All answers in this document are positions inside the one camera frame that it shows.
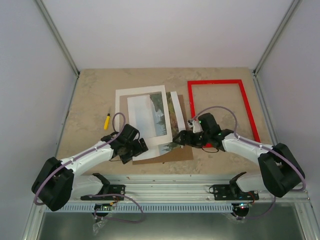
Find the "brown frame backing board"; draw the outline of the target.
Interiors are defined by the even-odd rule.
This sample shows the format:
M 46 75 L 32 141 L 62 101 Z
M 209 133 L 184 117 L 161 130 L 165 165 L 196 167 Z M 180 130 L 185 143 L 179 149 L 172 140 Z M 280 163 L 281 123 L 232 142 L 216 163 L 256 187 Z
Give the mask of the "brown frame backing board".
M 185 127 L 187 130 L 187 122 L 186 122 L 186 110 L 185 110 L 185 105 L 184 105 L 184 98 L 182 95 L 178 95 L 179 101 L 180 101 L 180 106 L 182 109 L 182 114 L 184 117 L 184 121 L 185 121 Z M 128 102 L 127 102 L 127 97 L 126 96 L 122 96 L 120 98 L 120 112 L 122 112 L 125 117 L 127 118 L 127 115 L 125 114 L 125 112 L 128 111 Z M 160 157 L 156 157 L 156 158 L 152 158 L 152 159 L 146 159 L 146 160 L 142 160 L 142 161 L 134 161 L 133 160 L 133 164 L 134 165 L 139 165 L 139 164 L 151 164 L 151 163 L 166 163 L 166 162 L 176 162 L 176 161 L 187 161 L 187 160 L 192 160 L 193 159 L 193 152 L 192 149 L 190 147 L 184 146 L 182 147 L 181 150 L 173 150 L 170 153 L 167 153 L 163 156 Z

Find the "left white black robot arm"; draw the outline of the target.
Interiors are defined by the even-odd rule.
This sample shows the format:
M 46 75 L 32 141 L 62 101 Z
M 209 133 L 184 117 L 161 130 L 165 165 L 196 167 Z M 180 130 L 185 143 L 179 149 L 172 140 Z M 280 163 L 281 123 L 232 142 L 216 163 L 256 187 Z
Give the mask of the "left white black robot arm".
M 31 191 L 34 204 L 45 205 L 51 211 L 60 210 L 71 198 L 88 201 L 95 197 L 109 200 L 119 194 L 100 173 L 84 176 L 93 167 L 116 157 L 123 164 L 148 151 L 140 132 L 129 124 L 100 139 L 94 146 L 61 160 L 51 157 L 45 161 Z

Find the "landscape photo with white mat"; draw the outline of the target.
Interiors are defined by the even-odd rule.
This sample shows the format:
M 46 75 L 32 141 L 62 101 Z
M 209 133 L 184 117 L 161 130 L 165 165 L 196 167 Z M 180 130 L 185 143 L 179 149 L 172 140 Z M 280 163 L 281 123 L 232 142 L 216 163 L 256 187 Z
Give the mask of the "landscape photo with white mat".
M 129 124 L 139 130 L 148 148 L 147 152 L 134 157 L 134 161 L 154 159 L 182 149 L 173 142 L 173 138 L 186 129 L 177 92 L 167 92 L 166 103 L 161 92 L 127 98 Z

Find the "yellow handled screwdriver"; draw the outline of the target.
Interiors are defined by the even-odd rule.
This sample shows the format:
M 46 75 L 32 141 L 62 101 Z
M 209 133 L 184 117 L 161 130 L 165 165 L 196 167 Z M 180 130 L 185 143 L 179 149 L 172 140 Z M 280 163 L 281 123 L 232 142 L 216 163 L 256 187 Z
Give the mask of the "yellow handled screwdriver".
M 111 117 L 111 114 L 108 113 L 108 114 L 106 115 L 105 122 L 104 122 L 104 125 L 103 125 L 103 129 L 104 129 L 104 130 L 107 130 L 108 127 L 109 127 L 110 117 Z

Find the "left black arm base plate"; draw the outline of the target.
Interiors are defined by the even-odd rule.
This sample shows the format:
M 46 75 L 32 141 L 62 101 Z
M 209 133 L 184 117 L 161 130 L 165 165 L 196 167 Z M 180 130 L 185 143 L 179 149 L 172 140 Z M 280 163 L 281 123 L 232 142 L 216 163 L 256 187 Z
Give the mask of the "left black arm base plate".
M 111 194 L 110 196 L 103 197 L 90 197 L 81 196 L 82 201 L 123 201 L 123 196 L 116 196 L 116 194 L 124 195 L 126 192 L 126 186 L 123 184 L 110 184 L 108 187 L 103 186 L 97 195 Z

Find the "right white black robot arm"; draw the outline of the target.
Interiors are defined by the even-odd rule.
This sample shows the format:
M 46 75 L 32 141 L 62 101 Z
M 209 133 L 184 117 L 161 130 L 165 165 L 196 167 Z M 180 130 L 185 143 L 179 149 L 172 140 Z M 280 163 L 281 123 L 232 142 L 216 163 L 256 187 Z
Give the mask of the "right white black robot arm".
M 281 198 L 305 182 L 305 174 L 290 149 L 283 143 L 264 145 L 221 129 L 214 116 L 202 114 L 190 122 L 192 130 L 182 130 L 173 142 L 202 149 L 206 145 L 221 152 L 237 154 L 259 166 L 256 173 L 241 172 L 229 181 L 229 193 L 236 200 L 254 191 L 268 191 Z

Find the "white passe-partout mat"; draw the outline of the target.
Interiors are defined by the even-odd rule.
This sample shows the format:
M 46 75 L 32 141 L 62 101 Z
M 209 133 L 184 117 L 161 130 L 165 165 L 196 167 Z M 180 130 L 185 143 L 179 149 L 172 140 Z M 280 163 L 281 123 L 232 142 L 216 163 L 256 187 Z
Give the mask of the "white passe-partout mat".
M 157 146 L 172 142 L 172 130 L 164 85 L 115 91 L 115 112 L 120 112 L 121 97 L 127 97 L 126 122 L 139 130 L 146 144 Z

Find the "red wooden picture frame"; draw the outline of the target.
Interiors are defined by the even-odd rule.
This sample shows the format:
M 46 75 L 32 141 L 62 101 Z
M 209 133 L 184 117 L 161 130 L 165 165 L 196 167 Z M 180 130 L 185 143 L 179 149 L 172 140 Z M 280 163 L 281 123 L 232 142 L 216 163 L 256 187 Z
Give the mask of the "red wooden picture frame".
M 260 136 L 258 133 L 258 129 L 256 127 L 256 123 L 253 117 L 253 113 L 250 107 L 250 103 L 245 91 L 245 87 L 243 85 L 243 82 L 241 79 L 218 79 L 218 80 L 190 80 L 187 82 L 187 88 L 188 88 L 188 98 L 189 98 L 189 106 L 190 106 L 190 112 L 191 117 L 196 116 L 196 109 L 195 109 L 195 103 L 194 103 L 194 96 L 193 96 L 193 86 L 196 85 L 231 85 L 235 84 L 238 85 L 240 89 L 240 93 L 242 96 L 242 100 L 245 106 L 245 110 L 248 116 L 248 120 L 251 126 L 251 130 L 253 133 L 253 138 L 256 142 L 260 142 Z

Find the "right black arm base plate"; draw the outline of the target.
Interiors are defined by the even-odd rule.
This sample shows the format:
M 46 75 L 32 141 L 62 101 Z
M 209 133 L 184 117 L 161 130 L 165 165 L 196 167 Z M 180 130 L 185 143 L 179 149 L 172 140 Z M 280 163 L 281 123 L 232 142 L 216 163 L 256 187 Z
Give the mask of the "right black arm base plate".
M 208 191 L 214 195 L 216 201 L 255 201 L 260 199 L 257 192 L 244 192 L 239 187 L 229 184 L 214 184 L 209 187 Z

